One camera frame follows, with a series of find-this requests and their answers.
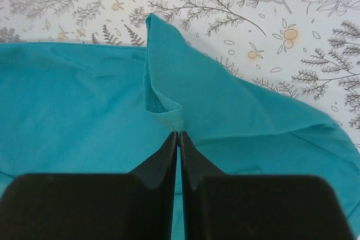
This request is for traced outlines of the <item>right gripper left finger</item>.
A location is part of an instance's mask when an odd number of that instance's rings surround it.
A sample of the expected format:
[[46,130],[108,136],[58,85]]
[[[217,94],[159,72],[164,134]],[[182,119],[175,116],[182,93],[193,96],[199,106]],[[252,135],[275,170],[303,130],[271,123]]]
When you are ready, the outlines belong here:
[[2,239],[170,239],[177,133],[126,174],[24,174],[1,198]]

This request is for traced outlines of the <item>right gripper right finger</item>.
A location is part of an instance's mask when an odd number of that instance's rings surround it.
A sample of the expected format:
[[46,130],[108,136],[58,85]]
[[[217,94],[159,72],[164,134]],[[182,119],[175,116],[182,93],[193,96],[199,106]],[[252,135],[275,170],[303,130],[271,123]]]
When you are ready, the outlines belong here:
[[185,239],[353,239],[333,189],[308,175],[229,175],[179,138]]

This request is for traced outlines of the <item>teal t shirt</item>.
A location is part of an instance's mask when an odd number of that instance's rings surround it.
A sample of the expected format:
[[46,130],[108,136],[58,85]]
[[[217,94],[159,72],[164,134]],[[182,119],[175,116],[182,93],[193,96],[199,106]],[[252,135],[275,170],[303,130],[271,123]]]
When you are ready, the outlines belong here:
[[25,173],[124,173],[186,131],[226,173],[324,178],[359,235],[359,152],[332,118],[146,25],[145,47],[1,44],[1,190]]

